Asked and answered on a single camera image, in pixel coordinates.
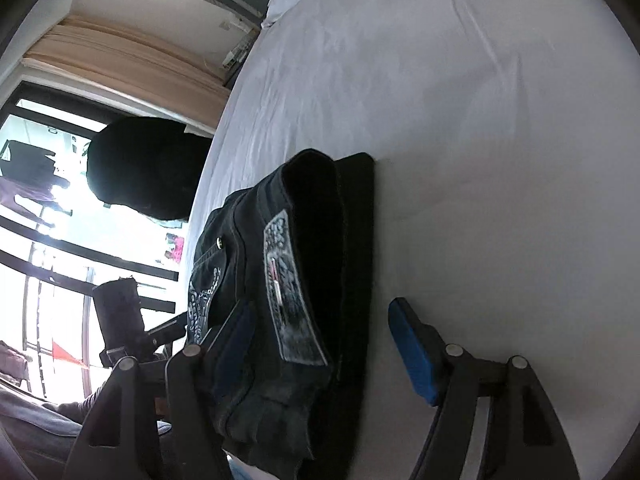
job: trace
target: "embroidered patch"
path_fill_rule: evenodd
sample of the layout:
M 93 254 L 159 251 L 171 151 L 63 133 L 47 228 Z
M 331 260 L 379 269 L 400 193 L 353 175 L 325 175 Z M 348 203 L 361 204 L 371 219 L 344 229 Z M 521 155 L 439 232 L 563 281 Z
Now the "embroidered patch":
M 302 297 L 284 209 L 264 228 L 264 277 L 280 357 L 291 363 L 327 365 Z
M 189 282 L 189 303 L 187 306 L 187 340 L 189 343 L 199 344 L 202 342 L 203 332 L 209 317 L 209 307 L 213 294 L 218 288 L 222 270 L 214 267 L 211 277 L 211 286 L 206 290 L 198 292 L 191 281 Z

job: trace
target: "purple clothing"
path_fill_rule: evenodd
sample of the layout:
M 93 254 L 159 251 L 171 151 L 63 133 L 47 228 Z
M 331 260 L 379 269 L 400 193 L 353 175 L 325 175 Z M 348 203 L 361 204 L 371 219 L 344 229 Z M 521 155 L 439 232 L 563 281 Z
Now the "purple clothing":
M 20 385 L 22 380 L 29 379 L 28 359 L 4 341 L 0 341 L 0 372 L 14 378 Z
M 42 218 L 29 211 L 27 208 L 19 205 L 15 201 L 15 196 L 20 195 L 29 200 L 40 200 L 42 202 L 54 202 L 55 198 L 50 192 L 28 186 L 16 180 L 12 180 L 5 176 L 0 176 L 0 204 L 7 209 L 18 213 L 25 218 L 36 222 L 37 224 L 49 225 Z

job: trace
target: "jeans pocket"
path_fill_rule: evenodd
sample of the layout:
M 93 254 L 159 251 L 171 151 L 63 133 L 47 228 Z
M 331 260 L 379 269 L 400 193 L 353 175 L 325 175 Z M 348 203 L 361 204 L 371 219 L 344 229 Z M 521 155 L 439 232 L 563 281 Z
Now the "jeans pocket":
M 199 344 L 206 335 L 209 308 L 220 288 L 227 266 L 225 247 L 213 246 L 196 262 L 189 280 L 187 341 Z

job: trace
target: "red flag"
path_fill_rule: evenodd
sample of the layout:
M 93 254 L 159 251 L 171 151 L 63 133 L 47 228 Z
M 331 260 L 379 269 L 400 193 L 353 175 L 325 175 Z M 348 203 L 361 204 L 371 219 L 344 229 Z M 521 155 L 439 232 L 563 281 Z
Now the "red flag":
M 86 364 L 84 364 L 80 359 L 76 359 L 75 357 L 73 357 L 69 352 L 62 348 L 62 346 L 53 341 L 53 339 L 51 340 L 51 355 L 58 361 L 67 361 L 69 363 L 79 365 L 85 370 L 89 369 Z

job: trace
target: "rivet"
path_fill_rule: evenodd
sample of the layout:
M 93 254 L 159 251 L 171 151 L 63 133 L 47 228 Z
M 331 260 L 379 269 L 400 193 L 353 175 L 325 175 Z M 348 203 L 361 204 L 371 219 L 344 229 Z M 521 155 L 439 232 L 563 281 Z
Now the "rivet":
M 517 368 L 518 370 L 524 370 L 527 366 L 529 366 L 529 363 L 527 362 L 527 360 L 521 355 L 516 355 L 512 357 L 511 364 L 513 365 L 514 368 Z
M 182 349 L 182 353 L 187 357 L 195 357 L 200 354 L 200 346 L 199 345 L 187 345 Z
M 460 345 L 447 345 L 445 351 L 451 357 L 460 357 L 465 352 Z
M 120 364 L 118 364 L 118 368 L 120 368 L 120 370 L 122 370 L 123 372 L 126 372 L 127 370 L 131 370 L 135 364 L 136 360 L 134 358 L 125 357 L 120 361 Z

